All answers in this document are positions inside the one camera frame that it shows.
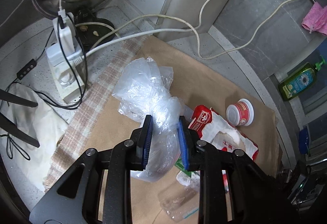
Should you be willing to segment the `white cloth bag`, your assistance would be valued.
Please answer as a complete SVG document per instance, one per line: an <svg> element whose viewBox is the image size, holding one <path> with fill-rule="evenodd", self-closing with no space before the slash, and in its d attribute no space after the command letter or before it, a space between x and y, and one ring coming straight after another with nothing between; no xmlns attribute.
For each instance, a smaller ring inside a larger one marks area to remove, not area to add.
<svg viewBox="0 0 327 224"><path fill-rule="evenodd" d="M38 103L36 108L5 103L1 113L16 124L18 129L39 142L40 147L36 148L16 137L11 137L23 149L22 153L13 149L13 160L16 165L36 188L44 191L43 183L48 176L51 158L68 124L32 89L13 84L9 92Z"/></svg>

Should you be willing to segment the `red white plastic cup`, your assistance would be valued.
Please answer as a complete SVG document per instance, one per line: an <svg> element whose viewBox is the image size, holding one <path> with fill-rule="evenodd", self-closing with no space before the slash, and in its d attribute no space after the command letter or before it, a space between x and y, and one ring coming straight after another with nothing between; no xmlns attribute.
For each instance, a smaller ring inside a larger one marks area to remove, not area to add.
<svg viewBox="0 0 327 224"><path fill-rule="evenodd" d="M226 118L235 127L249 126L254 119L254 108L249 100L242 98L227 107Z"/></svg>

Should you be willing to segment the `tan cloth mat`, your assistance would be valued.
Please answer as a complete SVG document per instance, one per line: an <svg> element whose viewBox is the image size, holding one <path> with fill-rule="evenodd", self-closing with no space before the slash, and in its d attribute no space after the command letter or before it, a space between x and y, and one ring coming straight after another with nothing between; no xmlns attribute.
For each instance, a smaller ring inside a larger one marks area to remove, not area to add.
<svg viewBox="0 0 327 224"><path fill-rule="evenodd" d="M205 105L224 115L229 104L241 98L250 100L254 106L254 122L248 127L241 128L241 132L258 145L259 153L255 162L266 174L276 176L280 151L275 113L272 109L201 62L153 36L145 39L136 55L137 58L148 56L160 66L173 68L171 94L179 97L191 109ZM124 139L130 138L131 132L138 124L118 113L118 106L118 100L110 96L97 118L87 147L94 147L97 150L111 149ZM173 222L161 210L157 195L175 182L176 174L177 169L173 168L155 183L132 179L133 223Z"/></svg>

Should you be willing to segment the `white power strip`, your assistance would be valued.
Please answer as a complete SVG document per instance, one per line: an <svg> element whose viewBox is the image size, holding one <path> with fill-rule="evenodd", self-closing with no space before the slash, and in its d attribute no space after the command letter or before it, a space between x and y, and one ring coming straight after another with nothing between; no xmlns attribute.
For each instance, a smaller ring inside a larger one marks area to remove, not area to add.
<svg viewBox="0 0 327 224"><path fill-rule="evenodd" d="M87 73L77 69L84 61L84 48L76 32L71 12L60 8L52 20L55 41L45 48L47 61L61 99L69 104L86 91Z"/></svg>

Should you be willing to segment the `clear plastic bag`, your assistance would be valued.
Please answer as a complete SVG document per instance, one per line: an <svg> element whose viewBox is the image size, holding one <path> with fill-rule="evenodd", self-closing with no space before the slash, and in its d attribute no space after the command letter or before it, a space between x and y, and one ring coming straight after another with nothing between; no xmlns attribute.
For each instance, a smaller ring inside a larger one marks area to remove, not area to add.
<svg viewBox="0 0 327 224"><path fill-rule="evenodd" d="M151 57L139 58L123 69L114 87L112 95L120 101L120 114L141 124L147 115L153 119L149 161L145 170L131 172L136 179L160 180L180 156L177 127L184 104L170 94L173 80L171 67L158 66Z"/></svg>

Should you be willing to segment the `green dish soap bottle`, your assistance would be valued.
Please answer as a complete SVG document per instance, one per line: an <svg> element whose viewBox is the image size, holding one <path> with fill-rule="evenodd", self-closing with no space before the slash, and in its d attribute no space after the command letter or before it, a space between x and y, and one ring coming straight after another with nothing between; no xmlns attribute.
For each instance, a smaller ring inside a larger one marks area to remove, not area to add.
<svg viewBox="0 0 327 224"><path fill-rule="evenodd" d="M314 64L307 62L284 79L278 85L283 101L290 101L311 87L323 65L326 65L326 60L320 55L320 61Z"/></svg>

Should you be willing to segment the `pink rag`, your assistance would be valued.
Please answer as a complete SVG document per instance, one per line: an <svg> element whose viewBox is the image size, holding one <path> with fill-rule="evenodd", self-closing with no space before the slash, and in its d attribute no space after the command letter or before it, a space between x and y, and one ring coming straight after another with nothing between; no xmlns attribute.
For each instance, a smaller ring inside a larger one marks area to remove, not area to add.
<svg viewBox="0 0 327 224"><path fill-rule="evenodd" d="M308 14L304 17L301 25L309 33L317 31L322 35L326 35L326 19L326 7L322 7L318 2L315 2Z"/></svg>

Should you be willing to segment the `plaid checkered cloth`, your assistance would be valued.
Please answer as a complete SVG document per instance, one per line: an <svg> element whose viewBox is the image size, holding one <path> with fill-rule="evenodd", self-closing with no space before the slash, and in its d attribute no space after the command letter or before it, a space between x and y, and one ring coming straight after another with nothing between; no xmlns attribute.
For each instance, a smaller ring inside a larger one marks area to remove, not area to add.
<svg viewBox="0 0 327 224"><path fill-rule="evenodd" d="M86 101L76 111L52 155L48 175L43 181L46 191L82 154L97 118L113 92L124 67L139 53L147 38L141 36L123 41L119 52L92 83L86 93Z"/></svg>

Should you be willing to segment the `red white paper food bag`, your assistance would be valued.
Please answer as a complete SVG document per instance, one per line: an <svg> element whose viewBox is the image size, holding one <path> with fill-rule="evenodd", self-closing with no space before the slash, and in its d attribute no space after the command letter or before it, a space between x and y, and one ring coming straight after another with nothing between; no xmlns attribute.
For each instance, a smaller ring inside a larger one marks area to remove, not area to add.
<svg viewBox="0 0 327 224"><path fill-rule="evenodd" d="M252 160L257 158L258 146L212 108L197 106L188 127L195 130L201 140L211 143L218 150L232 153L235 149L241 149Z"/></svg>

